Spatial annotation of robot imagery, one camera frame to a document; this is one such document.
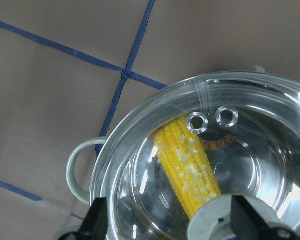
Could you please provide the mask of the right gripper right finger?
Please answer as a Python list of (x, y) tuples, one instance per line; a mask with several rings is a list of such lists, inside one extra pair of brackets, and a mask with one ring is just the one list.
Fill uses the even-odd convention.
[(300, 240), (287, 226), (265, 220), (241, 195), (231, 197), (231, 228), (238, 240)]

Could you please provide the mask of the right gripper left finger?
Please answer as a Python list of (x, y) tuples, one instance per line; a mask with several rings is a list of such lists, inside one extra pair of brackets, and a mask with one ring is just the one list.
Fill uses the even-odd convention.
[(107, 200), (95, 198), (80, 226), (79, 240), (104, 240), (108, 230)]

